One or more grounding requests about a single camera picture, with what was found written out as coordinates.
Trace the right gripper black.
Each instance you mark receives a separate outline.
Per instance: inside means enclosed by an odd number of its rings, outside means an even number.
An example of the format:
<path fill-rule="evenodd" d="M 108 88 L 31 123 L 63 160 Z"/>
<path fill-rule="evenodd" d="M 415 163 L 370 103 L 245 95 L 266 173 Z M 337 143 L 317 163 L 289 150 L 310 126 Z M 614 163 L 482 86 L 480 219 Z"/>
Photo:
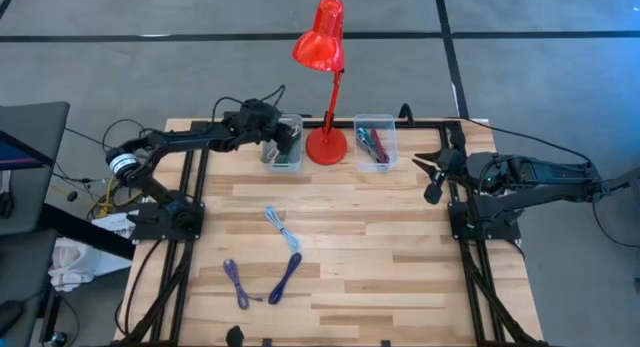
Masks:
<path fill-rule="evenodd" d="M 420 160 L 413 160 L 413 163 L 426 172 L 430 178 L 431 183 L 424 193 L 425 200 L 428 203 L 435 205 L 440 201 L 442 185 L 447 179 L 465 188 L 470 187 L 466 181 L 466 158 L 460 151 L 443 148 L 437 152 L 416 153 L 415 157 L 435 164 L 435 166 L 432 166 Z"/>

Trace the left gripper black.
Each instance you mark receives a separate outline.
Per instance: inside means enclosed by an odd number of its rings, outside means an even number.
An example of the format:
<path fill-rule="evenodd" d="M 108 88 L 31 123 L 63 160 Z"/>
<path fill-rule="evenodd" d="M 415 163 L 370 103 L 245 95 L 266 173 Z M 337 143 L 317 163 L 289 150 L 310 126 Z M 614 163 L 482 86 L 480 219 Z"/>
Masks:
<path fill-rule="evenodd" d="M 250 117 L 248 120 L 240 120 L 237 117 L 224 118 L 220 124 L 226 127 L 231 137 L 223 146 L 225 150 L 237 150 L 241 145 L 263 141 L 281 140 L 277 143 L 277 149 L 281 154 L 289 154 L 293 148 L 294 128 L 286 123 L 279 122 L 280 117 Z"/>

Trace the white plastic bin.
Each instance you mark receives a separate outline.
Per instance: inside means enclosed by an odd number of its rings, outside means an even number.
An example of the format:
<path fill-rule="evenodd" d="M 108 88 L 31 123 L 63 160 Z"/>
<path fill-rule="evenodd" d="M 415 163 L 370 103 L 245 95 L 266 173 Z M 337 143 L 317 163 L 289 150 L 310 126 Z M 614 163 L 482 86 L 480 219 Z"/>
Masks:
<path fill-rule="evenodd" d="M 298 173 L 302 161 L 302 135 L 303 119 L 300 115 L 289 114 L 280 118 L 281 123 L 286 123 L 294 128 L 293 148 L 289 154 L 281 154 L 275 141 L 263 142 L 261 162 L 265 169 L 271 173 Z"/>

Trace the red desk lamp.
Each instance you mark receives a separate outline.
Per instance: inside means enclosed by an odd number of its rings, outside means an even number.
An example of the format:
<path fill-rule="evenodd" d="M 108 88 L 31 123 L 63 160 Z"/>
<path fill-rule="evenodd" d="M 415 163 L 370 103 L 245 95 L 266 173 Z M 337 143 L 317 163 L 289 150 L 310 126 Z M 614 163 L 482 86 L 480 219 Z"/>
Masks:
<path fill-rule="evenodd" d="M 343 2 L 320 0 L 313 26 L 298 38 L 292 51 L 293 58 L 300 65 L 333 75 L 333 87 L 324 125 L 314 129 L 306 139 L 307 155 L 320 165 L 337 164 L 347 152 L 344 133 L 333 127 L 345 69 L 343 27 Z"/>

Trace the clear plastic bin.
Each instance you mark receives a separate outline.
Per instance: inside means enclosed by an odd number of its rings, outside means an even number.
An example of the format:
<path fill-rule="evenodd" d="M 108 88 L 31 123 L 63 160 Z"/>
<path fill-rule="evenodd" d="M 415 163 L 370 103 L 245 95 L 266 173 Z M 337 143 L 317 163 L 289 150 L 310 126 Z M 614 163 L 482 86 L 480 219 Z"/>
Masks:
<path fill-rule="evenodd" d="M 387 173 L 398 162 L 395 119 L 387 114 L 354 117 L 356 167 L 360 172 Z"/>

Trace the white paper sheet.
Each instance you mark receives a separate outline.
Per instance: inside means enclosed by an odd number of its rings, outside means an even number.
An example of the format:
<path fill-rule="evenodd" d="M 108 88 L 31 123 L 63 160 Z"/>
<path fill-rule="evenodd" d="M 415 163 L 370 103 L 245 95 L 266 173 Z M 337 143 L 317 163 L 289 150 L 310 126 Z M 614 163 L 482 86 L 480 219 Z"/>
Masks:
<path fill-rule="evenodd" d="M 91 221 L 91 224 L 120 237 L 130 238 L 135 229 L 135 224 L 127 216 L 127 213 L 111 214 L 106 217 L 95 218 Z"/>

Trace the grey stand leg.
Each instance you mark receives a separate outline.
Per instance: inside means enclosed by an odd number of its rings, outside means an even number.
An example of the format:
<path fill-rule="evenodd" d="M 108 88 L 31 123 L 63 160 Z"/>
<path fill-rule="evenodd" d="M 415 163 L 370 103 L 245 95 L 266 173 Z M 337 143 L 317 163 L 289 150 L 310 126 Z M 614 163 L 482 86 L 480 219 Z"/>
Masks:
<path fill-rule="evenodd" d="M 640 198 L 640 167 L 633 168 L 613 179 L 603 180 L 600 189 L 605 195 L 630 189 L 633 196 Z"/>

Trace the white plastic bag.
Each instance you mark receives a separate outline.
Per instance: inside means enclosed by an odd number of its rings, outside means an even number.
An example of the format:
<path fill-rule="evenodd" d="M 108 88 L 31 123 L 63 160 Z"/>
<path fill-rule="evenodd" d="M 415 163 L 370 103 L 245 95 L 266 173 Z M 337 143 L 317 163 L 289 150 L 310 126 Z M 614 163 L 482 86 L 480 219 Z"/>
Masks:
<path fill-rule="evenodd" d="M 131 264 L 129 259 L 74 240 L 59 238 L 52 252 L 48 274 L 56 291 L 70 292 L 96 277 L 130 268 Z"/>

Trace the dark grey desk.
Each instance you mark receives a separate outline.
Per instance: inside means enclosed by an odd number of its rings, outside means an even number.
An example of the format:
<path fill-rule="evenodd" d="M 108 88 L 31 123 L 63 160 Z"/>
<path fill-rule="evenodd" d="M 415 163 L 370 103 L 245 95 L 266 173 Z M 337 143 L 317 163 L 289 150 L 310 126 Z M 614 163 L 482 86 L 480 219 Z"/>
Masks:
<path fill-rule="evenodd" d="M 0 106 L 0 131 L 56 161 L 66 126 L 68 102 Z M 45 202 L 52 167 L 17 170 L 11 176 L 14 209 L 0 218 L 0 236 L 33 231 Z"/>

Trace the laptop with lit screen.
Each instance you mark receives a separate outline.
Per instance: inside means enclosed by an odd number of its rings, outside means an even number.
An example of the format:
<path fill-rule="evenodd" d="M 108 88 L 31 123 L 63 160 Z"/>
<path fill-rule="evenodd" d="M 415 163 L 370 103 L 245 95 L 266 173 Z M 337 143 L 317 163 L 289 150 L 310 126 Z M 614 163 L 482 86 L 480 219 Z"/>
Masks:
<path fill-rule="evenodd" d="M 0 131 L 0 171 L 52 167 L 53 164 L 47 155 Z"/>

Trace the black aluminium table frame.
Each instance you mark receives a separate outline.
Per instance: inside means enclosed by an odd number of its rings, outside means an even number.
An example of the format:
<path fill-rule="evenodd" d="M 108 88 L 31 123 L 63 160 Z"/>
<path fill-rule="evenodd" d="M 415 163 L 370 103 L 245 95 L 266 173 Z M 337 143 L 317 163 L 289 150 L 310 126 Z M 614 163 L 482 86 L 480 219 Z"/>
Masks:
<path fill-rule="evenodd" d="M 248 145 L 229 154 L 179 153 L 158 179 L 205 208 L 190 243 L 142 242 L 109 347 L 540 347 L 542 333 L 521 254 L 503 241 L 468 244 L 447 185 L 423 199 L 418 152 L 491 134 L 456 120 L 395 120 L 398 162 L 360 172 L 356 146 L 333 166 L 304 161 L 276 174 Z"/>

